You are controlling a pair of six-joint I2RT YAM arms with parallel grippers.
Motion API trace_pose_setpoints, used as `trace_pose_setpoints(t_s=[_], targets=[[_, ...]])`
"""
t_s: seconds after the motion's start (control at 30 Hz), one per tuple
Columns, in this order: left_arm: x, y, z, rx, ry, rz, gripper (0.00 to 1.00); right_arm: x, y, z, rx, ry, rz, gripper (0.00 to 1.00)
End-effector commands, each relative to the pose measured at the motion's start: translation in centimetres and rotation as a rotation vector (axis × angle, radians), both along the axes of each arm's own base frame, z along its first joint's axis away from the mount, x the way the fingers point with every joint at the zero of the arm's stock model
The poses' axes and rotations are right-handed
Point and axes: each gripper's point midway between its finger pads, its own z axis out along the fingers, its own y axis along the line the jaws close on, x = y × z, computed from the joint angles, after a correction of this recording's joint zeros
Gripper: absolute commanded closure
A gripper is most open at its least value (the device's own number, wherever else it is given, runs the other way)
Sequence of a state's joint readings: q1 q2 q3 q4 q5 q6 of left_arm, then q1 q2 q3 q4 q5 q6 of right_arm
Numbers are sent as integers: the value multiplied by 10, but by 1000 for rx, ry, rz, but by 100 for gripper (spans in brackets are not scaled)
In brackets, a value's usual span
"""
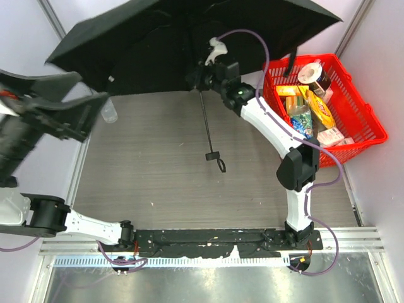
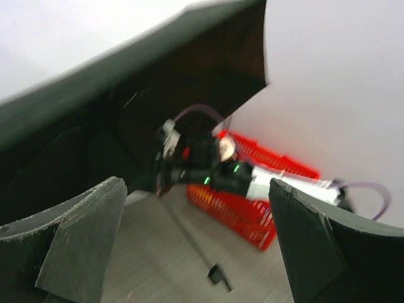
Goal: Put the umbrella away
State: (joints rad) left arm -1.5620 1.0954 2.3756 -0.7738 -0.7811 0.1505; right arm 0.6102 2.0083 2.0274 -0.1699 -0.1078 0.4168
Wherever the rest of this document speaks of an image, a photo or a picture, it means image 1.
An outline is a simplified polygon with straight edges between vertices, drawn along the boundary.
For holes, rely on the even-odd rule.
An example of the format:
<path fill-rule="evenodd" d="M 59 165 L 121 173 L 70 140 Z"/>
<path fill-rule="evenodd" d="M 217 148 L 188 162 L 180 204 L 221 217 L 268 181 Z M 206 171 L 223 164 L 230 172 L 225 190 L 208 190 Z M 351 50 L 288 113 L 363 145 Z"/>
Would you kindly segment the black folding umbrella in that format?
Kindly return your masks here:
<path fill-rule="evenodd" d="M 237 63 L 242 77 L 295 58 L 339 20 L 313 1 L 128 1 L 77 23 L 47 62 L 112 96 L 190 91 L 185 77 L 205 66 L 213 37 L 228 49 L 214 64 Z"/>

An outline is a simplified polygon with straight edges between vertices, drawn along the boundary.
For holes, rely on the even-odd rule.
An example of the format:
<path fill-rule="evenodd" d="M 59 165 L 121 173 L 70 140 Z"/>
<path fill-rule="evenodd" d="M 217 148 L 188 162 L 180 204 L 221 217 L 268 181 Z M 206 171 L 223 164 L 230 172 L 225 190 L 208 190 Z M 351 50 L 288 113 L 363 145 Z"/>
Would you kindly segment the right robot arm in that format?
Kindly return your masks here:
<path fill-rule="evenodd" d="M 186 75 L 186 82 L 192 89 L 217 92 L 228 109 L 254 126 L 278 152 L 282 161 L 276 177 L 287 192 L 285 238 L 292 247 L 306 245 L 314 230 L 308 190 L 319 168 L 319 143 L 289 126 L 257 89 L 242 82 L 237 63 L 200 65 Z"/>

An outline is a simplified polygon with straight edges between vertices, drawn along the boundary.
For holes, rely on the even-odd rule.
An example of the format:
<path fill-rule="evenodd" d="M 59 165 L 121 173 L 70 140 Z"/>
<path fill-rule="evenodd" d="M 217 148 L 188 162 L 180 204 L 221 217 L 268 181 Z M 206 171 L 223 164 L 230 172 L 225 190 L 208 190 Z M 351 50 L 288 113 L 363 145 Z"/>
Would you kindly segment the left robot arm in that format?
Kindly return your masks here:
<path fill-rule="evenodd" d="M 1 71 L 1 233 L 78 235 L 99 241 L 105 251 L 125 251 L 135 242 L 129 220 L 105 222 L 74 211 L 62 198 L 21 193 L 14 175 L 44 135 L 81 143 L 89 137 L 109 96 L 102 92 L 64 101 L 80 81 L 77 72 L 22 76 Z"/>

